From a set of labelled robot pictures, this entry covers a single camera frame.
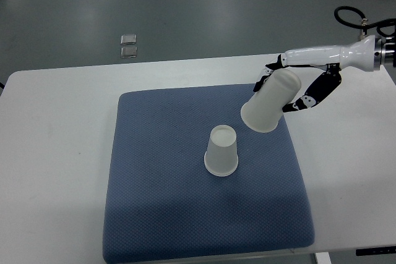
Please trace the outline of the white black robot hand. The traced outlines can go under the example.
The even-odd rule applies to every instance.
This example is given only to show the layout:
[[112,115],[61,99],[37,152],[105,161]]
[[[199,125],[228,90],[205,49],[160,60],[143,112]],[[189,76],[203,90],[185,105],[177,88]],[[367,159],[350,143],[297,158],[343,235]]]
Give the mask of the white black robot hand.
[[376,36],[369,35],[350,45],[315,46],[288,50],[283,53],[283,59],[279,54],[276,60],[265,65],[265,71],[260,74],[253,92],[258,92],[274,71],[287,66],[326,66],[326,71],[310,84],[304,94],[295,102],[286,104],[282,111],[289,113],[315,107],[341,84],[341,69],[355,67],[366,72],[373,71],[375,69],[375,49]]

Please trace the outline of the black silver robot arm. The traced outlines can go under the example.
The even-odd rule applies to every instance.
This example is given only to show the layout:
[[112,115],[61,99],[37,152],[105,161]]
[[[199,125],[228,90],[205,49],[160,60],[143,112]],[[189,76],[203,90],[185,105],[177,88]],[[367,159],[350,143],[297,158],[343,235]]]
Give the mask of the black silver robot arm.
[[253,92],[258,92],[272,73],[287,67],[314,67],[323,70],[292,103],[284,105],[283,112],[300,111],[323,102],[342,82],[341,71],[354,67],[365,72],[395,67],[395,38],[369,35],[350,45],[326,45],[285,51],[262,70]]

